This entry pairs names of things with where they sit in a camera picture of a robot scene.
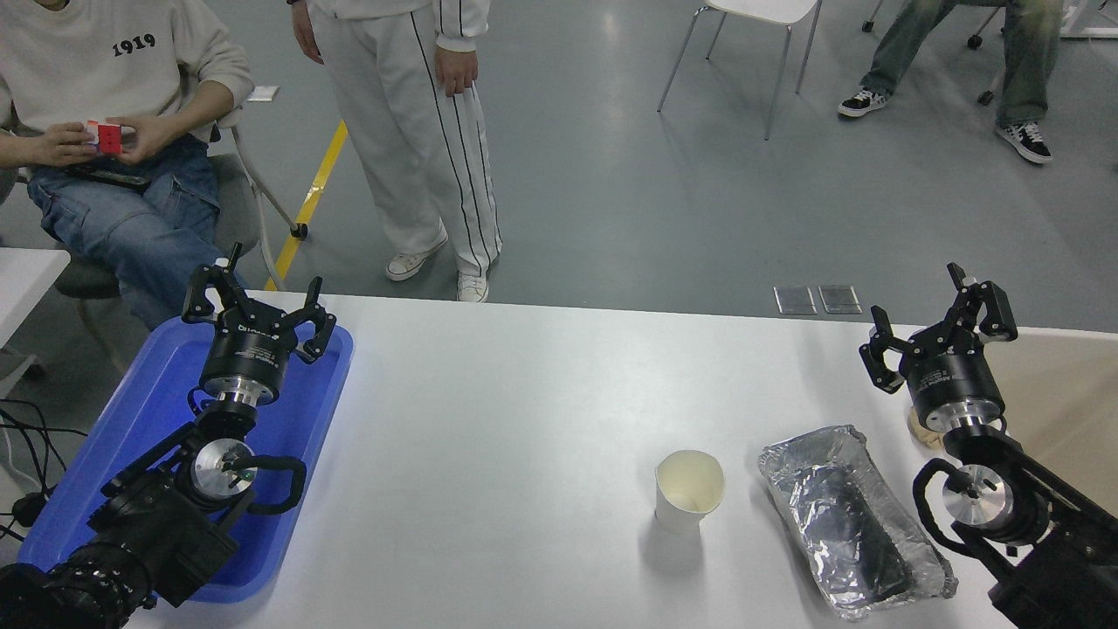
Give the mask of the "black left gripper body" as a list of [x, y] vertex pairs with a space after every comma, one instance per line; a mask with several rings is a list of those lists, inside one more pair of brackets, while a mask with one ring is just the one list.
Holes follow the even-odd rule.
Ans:
[[277, 398], [288, 358], [297, 345], [295, 323], [219, 317], [199, 385], [212, 397], [248, 384], [258, 398]]

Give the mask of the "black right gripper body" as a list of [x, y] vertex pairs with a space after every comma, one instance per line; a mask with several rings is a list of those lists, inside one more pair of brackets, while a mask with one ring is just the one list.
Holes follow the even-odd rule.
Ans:
[[967, 328], [948, 333], [925, 328], [909, 339], [912, 354], [900, 362], [908, 391], [919, 413], [934, 413], [946, 404], [969, 399], [1003, 413], [1004, 398], [996, 385], [989, 362], [983, 354], [983, 339]]

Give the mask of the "seated person's right hand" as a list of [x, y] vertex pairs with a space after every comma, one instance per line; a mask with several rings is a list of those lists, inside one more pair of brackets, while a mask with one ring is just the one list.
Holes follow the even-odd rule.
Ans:
[[86, 124], [79, 121], [53, 124], [32, 144], [31, 162], [39, 166], [75, 166], [100, 155]]

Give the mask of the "standing person's left hand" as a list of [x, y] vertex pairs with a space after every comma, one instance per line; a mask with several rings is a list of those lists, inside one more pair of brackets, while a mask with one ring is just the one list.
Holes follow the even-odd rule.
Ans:
[[464, 94], [479, 80], [479, 53], [451, 51], [436, 46], [434, 58], [436, 80], [446, 97]]

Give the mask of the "seated person's left hand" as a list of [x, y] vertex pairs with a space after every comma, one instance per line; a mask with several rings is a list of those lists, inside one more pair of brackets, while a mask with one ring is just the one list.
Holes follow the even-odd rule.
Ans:
[[135, 139], [132, 140], [131, 146], [122, 146], [122, 151], [115, 158], [127, 166], [136, 166], [144, 160], [157, 156], [169, 143], [183, 135], [183, 128], [181, 128], [183, 120], [179, 114], [129, 116], [127, 118], [108, 118], [107, 122], [134, 131]]

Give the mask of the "standing person's right hand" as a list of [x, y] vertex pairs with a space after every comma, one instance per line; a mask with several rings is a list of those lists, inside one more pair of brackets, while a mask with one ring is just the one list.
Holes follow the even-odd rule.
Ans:
[[323, 65], [324, 61], [310, 20], [310, 11], [307, 11], [307, 1], [288, 1], [288, 4], [293, 35], [300, 51], [311, 61]]

